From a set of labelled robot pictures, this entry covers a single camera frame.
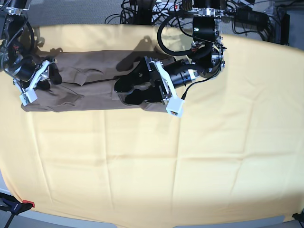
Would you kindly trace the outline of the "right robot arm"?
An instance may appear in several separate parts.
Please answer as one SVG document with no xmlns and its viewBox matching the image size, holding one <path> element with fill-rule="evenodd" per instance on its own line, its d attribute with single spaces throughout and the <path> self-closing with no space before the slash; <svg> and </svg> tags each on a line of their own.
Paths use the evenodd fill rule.
<svg viewBox="0 0 304 228">
<path fill-rule="evenodd" d="M 34 52 L 35 35 L 27 14 L 30 3 L 0 2 L 0 70 L 12 77 L 22 93 L 30 89 L 49 90 L 51 84 L 62 83 L 55 58 Z"/>
</svg>

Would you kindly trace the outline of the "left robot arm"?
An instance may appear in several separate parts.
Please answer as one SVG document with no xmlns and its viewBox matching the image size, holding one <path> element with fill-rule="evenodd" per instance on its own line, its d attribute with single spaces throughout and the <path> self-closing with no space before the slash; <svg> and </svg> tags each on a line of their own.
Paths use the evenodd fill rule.
<svg viewBox="0 0 304 228">
<path fill-rule="evenodd" d="M 223 52 L 226 49 L 221 40 L 222 9 L 218 0 L 183 0 L 173 3 L 174 12 L 160 25 L 157 42 L 161 50 L 172 58 L 181 57 L 165 64 L 162 60 L 144 56 L 139 65 L 129 74 L 119 78 L 114 91 L 127 105 L 144 102 L 163 103 L 167 106 L 182 106 L 186 95 L 179 97 L 176 89 L 189 89 L 197 77 L 208 81 L 216 77 L 225 66 Z M 168 49 L 162 32 L 171 20 L 179 20 L 187 13 L 192 15 L 193 39 L 190 49 L 173 51 Z"/>
</svg>

